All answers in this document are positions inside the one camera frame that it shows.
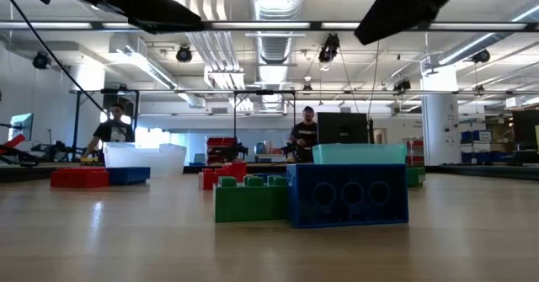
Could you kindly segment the green building block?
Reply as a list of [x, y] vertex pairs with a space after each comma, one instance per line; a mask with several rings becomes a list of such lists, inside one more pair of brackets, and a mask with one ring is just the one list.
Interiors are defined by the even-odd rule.
[[213, 186], [214, 222], [284, 220], [287, 185], [284, 176], [247, 176], [242, 184], [233, 177], [220, 177]]
[[423, 186], [426, 180], [426, 171], [424, 167], [408, 167], [407, 183], [409, 188], [419, 188]]

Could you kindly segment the blue building block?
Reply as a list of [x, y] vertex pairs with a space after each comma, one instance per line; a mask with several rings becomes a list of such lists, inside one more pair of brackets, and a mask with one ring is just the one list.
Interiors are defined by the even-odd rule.
[[409, 220], [403, 164], [292, 164], [288, 221], [295, 228], [403, 224]]
[[149, 167], [107, 168], [110, 186], [144, 184], [151, 176]]

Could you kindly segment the large red building block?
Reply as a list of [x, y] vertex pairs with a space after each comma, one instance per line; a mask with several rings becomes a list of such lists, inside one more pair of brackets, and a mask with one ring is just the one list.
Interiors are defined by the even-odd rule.
[[51, 187], [101, 188], [109, 186], [105, 168], [58, 168], [51, 173]]

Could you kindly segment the small red building block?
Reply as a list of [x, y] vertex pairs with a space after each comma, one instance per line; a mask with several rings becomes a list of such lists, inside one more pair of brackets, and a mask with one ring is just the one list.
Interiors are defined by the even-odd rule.
[[223, 168], [204, 168], [198, 177], [198, 187], [202, 190], [212, 190], [213, 185], [218, 183], [218, 179], [226, 172]]
[[222, 166], [226, 176], [234, 177], [239, 183], [242, 183], [247, 175], [247, 163], [245, 162], [227, 162]]

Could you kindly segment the white column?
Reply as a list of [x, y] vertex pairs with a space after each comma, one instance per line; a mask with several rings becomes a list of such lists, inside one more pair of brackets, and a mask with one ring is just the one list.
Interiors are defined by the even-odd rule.
[[438, 166], [461, 161], [456, 68], [424, 72], [421, 78], [424, 164]]

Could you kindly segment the person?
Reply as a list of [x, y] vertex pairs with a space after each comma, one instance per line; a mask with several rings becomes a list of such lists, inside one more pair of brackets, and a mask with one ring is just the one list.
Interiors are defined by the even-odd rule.
[[312, 148], [318, 144], [318, 124], [315, 111], [307, 106], [302, 112], [303, 121], [291, 129], [290, 142], [296, 148], [297, 162], [313, 162]]
[[113, 104], [110, 107], [112, 118], [100, 123], [93, 133], [92, 140], [88, 143], [86, 151], [81, 158], [89, 157], [98, 146], [99, 142], [134, 142], [135, 133], [131, 125], [121, 120], [124, 115], [124, 107], [121, 104]]

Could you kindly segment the red shelf rack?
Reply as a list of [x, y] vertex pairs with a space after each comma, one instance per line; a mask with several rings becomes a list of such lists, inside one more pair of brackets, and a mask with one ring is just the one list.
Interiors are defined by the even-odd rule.
[[411, 139], [406, 142], [406, 163], [409, 166], [424, 166], [424, 143], [422, 140]]

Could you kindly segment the blue storage bins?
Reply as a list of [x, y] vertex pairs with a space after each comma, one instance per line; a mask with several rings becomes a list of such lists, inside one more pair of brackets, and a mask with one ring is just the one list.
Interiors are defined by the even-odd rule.
[[463, 163], [507, 162], [514, 145], [507, 139], [495, 139], [491, 130], [471, 130], [461, 133]]

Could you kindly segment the teal plastic bin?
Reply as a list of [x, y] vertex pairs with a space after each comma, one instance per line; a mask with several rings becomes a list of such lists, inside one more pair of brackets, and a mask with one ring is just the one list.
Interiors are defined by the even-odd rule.
[[321, 144], [312, 148], [315, 164], [404, 164], [403, 144]]

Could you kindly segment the clear plastic bin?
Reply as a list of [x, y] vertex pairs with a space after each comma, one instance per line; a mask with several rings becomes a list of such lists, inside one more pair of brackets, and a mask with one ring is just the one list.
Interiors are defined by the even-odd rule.
[[136, 143], [107, 142], [103, 153], [107, 168], [146, 167], [152, 178], [177, 177], [184, 172], [186, 147], [168, 143], [145, 148]]

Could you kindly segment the small computer monitor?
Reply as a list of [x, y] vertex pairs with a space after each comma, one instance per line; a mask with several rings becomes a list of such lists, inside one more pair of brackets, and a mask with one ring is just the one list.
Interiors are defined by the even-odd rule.
[[25, 141], [30, 141], [32, 137], [34, 115], [18, 114], [14, 115], [10, 119], [10, 128], [8, 133], [8, 139], [12, 140], [18, 135], [22, 135]]

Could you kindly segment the large black monitor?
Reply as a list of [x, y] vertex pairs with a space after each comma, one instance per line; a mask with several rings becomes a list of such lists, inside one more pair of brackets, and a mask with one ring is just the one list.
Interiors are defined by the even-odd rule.
[[539, 164], [539, 110], [513, 112], [515, 161]]

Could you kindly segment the red bar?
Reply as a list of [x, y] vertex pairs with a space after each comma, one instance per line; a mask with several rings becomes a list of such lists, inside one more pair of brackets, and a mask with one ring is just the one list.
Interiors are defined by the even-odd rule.
[[26, 137], [23, 134], [18, 134], [11, 140], [0, 144], [0, 155], [12, 151], [18, 144], [26, 140]]

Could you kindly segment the black background rig frame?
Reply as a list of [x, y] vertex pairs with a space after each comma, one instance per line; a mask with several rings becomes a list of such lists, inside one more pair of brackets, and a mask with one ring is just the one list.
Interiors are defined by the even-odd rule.
[[116, 97], [125, 97], [129, 94], [135, 95], [135, 100], [133, 103], [133, 115], [131, 116], [131, 125], [136, 128], [138, 123], [138, 115], [139, 115], [139, 104], [140, 104], [140, 90], [134, 90], [134, 89], [113, 89], [113, 88], [103, 88], [100, 90], [90, 90], [90, 91], [81, 91], [81, 90], [72, 90], [71, 93], [75, 93], [77, 95], [76, 97], [76, 107], [75, 107], [75, 118], [74, 118], [74, 129], [73, 129], [73, 143], [70, 148], [71, 151], [71, 160], [73, 162], [76, 161], [76, 154], [77, 151], [82, 151], [82, 148], [77, 147], [77, 141], [78, 141], [78, 132], [79, 132], [79, 116], [80, 116], [80, 108], [83, 103], [81, 100], [82, 96], [85, 95], [87, 99], [90, 99], [92, 102], [94, 101], [93, 96], [95, 94], [98, 95], [114, 95]]

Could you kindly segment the silver ventilation duct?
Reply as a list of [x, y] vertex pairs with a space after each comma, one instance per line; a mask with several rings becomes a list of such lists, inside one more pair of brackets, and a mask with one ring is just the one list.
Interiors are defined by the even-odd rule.
[[[250, 0], [252, 19], [256, 21], [292, 21], [302, 15], [303, 0]], [[260, 60], [281, 64], [289, 59], [292, 38], [261, 37], [257, 39]]]

